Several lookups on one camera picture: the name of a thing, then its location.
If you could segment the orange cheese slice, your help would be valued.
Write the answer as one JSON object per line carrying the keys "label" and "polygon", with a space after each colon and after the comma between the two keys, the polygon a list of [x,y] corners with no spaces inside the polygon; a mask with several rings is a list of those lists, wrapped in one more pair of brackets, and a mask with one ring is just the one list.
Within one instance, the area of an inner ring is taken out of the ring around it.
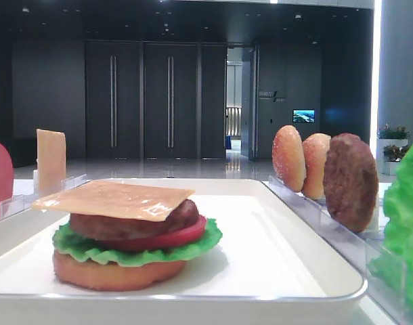
{"label": "orange cheese slice", "polygon": [[66,136],[62,132],[37,129],[38,190],[47,191],[66,179]]}
{"label": "orange cheese slice", "polygon": [[34,201],[31,207],[81,215],[161,222],[193,193],[194,191],[189,189],[94,180],[44,196]]}

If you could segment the red tomato slice on tray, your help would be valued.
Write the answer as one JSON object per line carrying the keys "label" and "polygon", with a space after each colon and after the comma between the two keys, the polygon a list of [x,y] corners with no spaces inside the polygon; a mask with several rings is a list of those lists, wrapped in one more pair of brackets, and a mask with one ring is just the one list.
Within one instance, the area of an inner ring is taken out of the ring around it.
{"label": "red tomato slice on tray", "polygon": [[170,234],[133,240],[96,240],[96,242],[98,245],[107,249],[127,252],[174,248],[189,244],[201,238],[205,232],[206,224],[207,218],[201,215],[194,225]]}

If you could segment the brown meat patty on tray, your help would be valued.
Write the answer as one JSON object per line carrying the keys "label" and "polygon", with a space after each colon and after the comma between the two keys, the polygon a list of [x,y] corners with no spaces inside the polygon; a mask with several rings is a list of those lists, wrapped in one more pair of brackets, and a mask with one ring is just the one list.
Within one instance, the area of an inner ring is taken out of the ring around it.
{"label": "brown meat patty on tray", "polygon": [[69,226],[76,234],[94,240],[132,240],[170,234],[194,225],[198,218],[196,204],[186,199],[160,222],[72,213]]}

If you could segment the upright brown meat patty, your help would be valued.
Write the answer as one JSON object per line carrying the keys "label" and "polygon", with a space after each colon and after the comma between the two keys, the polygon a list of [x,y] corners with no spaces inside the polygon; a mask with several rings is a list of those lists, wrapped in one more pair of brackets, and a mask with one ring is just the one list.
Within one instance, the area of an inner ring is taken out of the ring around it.
{"label": "upright brown meat patty", "polygon": [[352,232],[364,231],[378,193],[376,162],[369,145],[351,133],[334,136],[326,154],[323,186],[330,216]]}

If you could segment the green lettuce leaf on tray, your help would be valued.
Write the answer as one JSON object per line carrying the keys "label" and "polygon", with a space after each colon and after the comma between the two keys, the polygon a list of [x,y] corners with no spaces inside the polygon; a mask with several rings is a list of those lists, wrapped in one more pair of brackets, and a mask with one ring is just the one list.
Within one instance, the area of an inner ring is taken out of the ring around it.
{"label": "green lettuce leaf on tray", "polygon": [[78,262],[93,261],[100,265],[116,263],[121,267],[141,267],[149,263],[189,261],[213,249],[221,240],[222,232],[215,219],[209,219],[200,239],[189,244],[166,249],[129,253],[100,247],[97,241],[75,234],[66,223],[53,235],[57,252],[69,255]]}

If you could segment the far sesame bun half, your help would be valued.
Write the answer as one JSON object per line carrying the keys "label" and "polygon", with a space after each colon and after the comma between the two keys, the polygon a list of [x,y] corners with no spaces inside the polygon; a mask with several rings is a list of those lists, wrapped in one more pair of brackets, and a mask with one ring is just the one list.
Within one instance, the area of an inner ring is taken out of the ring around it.
{"label": "far sesame bun half", "polygon": [[300,192],[306,168],[301,136],[294,126],[285,125],[277,131],[271,156],[277,177],[292,191]]}

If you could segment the sesame bun half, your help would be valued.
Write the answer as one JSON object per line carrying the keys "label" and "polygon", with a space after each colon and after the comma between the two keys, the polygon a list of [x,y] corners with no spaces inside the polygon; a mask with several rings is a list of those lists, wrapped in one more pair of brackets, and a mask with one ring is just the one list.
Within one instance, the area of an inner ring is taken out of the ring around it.
{"label": "sesame bun half", "polygon": [[277,131],[271,156],[277,177],[292,191],[300,192],[306,168],[301,136],[294,126],[285,125]]}
{"label": "sesame bun half", "polygon": [[324,195],[324,165],[326,153],[330,147],[331,136],[314,133],[303,142],[306,178],[302,193],[311,199],[321,199]]}

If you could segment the dark double doors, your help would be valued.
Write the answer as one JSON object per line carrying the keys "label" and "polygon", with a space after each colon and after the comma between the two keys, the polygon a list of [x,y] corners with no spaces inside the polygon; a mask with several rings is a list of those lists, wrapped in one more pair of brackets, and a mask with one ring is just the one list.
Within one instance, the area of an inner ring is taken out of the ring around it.
{"label": "dark double doors", "polygon": [[227,48],[88,42],[89,158],[223,158]]}

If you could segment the near sesame bun half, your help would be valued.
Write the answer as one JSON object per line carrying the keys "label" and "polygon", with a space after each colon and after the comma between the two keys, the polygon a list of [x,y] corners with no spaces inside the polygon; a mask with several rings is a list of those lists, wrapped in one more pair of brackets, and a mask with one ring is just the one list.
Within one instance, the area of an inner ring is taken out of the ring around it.
{"label": "near sesame bun half", "polygon": [[311,199],[321,199],[324,195],[324,165],[326,153],[330,147],[331,136],[314,133],[303,142],[306,178],[302,193]]}

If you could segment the white rectangular serving tray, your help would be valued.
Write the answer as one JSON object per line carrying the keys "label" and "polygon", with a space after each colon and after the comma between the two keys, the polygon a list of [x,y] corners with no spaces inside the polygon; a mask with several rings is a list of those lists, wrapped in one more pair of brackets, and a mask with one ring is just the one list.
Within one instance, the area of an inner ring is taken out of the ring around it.
{"label": "white rectangular serving tray", "polygon": [[0,324],[348,324],[367,281],[260,181],[141,179],[191,188],[222,231],[176,277],[133,292],[58,282],[51,238],[65,213],[0,222]]}

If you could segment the bottom bun slice on tray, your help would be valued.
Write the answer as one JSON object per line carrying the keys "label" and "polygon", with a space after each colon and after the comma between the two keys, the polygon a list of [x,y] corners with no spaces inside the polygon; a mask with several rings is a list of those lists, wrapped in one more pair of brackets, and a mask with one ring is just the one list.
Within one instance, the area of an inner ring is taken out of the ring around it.
{"label": "bottom bun slice on tray", "polygon": [[57,251],[53,253],[53,268],[59,281],[96,291],[141,290],[176,276],[185,266],[185,261],[148,263],[140,267],[101,265],[91,260],[79,262]]}

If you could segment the potted plants in white planter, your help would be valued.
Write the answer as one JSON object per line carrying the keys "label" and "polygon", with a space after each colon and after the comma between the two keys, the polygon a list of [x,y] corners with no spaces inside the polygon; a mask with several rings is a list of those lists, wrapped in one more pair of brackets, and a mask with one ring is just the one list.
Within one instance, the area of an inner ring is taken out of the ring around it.
{"label": "potted plants in white planter", "polygon": [[391,127],[385,124],[378,130],[376,163],[379,173],[394,175],[396,165],[409,148],[410,132],[404,126]]}

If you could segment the small wall display screen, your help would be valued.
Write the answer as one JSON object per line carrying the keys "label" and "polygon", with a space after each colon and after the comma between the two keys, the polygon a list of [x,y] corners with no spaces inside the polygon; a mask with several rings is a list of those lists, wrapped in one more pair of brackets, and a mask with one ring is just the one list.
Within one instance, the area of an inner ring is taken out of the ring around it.
{"label": "small wall display screen", "polygon": [[293,123],[314,123],[315,111],[314,110],[293,110],[292,112]]}

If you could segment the left long clear acrylic rail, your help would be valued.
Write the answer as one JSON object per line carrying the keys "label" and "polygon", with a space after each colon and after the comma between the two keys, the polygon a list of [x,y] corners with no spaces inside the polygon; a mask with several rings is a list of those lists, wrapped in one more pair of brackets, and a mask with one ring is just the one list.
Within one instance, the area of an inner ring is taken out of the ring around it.
{"label": "left long clear acrylic rail", "polygon": [[30,195],[22,194],[14,196],[13,198],[7,200],[3,200],[0,202],[0,221],[11,217],[16,213],[31,208],[31,205],[34,201],[44,196],[48,196],[50,194],[58,193],[64,190],[70,190],[87,182],[87,175],[83,174],[78,177],[69,177],[68,179],[64,179],[60,182],[59,185],[53,186],[52,188],[43,190],[41,192],[35,192]]}

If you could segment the right long clear acrylic rail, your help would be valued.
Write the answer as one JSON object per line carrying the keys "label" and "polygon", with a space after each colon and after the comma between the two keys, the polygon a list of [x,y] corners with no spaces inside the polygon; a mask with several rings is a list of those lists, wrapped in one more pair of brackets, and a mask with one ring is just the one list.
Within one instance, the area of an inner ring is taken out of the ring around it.
{"label": "right long clear acrylic rail", "polygon": [[367,294],[352,324],[413,324],[407,300],[413,287],[412,274],[401,257],[383,246],[382,200],[377,202],[369,229],[354,234],[330,217],[324,199],[316,201],[294,193],[274,176],[266,185],[368,280]]}

